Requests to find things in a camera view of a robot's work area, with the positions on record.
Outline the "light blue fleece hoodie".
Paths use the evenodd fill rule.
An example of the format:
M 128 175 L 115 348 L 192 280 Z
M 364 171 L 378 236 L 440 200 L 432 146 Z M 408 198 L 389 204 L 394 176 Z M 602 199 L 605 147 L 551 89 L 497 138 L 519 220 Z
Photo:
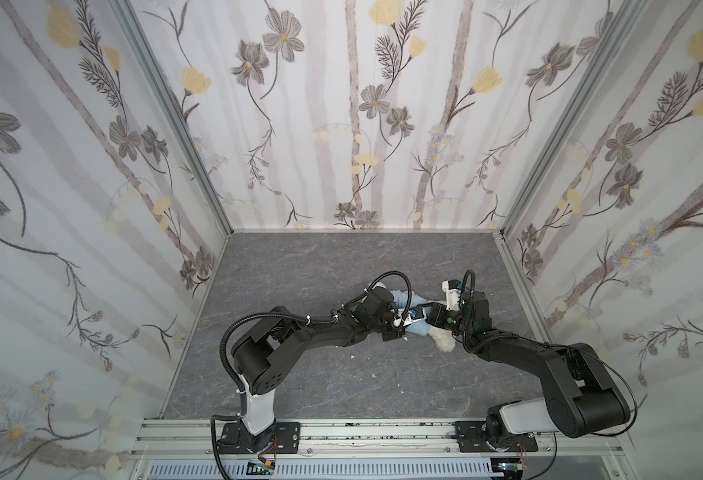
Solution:
M 405 309 L 405 305 L 407 305 L 407 292 L 405 290 L 391 290 L 391 295 L 393 296 L 393 302 L 395 302 L 397 310 L 403 313 L 403 309 Z M 407 332 L 420 336 L 429 334 L 431 326 L 427 323 L 427 316 L 431 313 L 431 300 L 413 294 L 413 296 L 411 296 L 411 310 L 415 310 L 415 319 L 409 320 Z

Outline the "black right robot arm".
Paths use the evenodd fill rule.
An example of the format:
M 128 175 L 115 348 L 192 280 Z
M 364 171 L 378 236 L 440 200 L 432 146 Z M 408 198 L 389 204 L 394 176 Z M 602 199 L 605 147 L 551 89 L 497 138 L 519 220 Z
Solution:
M 485 417 L 485 438 L 494 444 L 529 433 L 568 438 L 603 435 L 631 423 L 631 408 L 607 366 L 587 344 L 553 345 L 493 327 L 485 298 L 467 301 L 459 291 L 429 306 L 427 323 L 461 338 L 468 354 L 535 376 L 541 398 L 495 406 Z

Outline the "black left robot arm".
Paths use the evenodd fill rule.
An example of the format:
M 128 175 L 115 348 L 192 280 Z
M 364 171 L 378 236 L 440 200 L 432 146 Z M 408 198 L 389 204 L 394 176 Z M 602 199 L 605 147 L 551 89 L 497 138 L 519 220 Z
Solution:
M 371 334 L 385 341 L 405 333 L 407 310 L 395 296 L 375 286 L 331 311 L 327 317 L 289 312 L 284 307 L 235 321 L 219 344 L 219 357 L 240 396 L 240 427 L 256 437 L 275 424 L 275 390 L 311 349 L 355 346 Z

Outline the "white plush teddy bear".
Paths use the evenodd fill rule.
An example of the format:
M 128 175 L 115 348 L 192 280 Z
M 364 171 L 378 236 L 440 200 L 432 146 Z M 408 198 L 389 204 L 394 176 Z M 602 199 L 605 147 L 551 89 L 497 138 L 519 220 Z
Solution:
M 429 324 L 427 335 L 431 336 L 437 349 L 443 353 L 453 352 L 457 340 L 453 338 L 453 320 L 451 320 L 451 312 L 447 309 L 445 302 L 433 301 L 429 303 L 427 324 Z

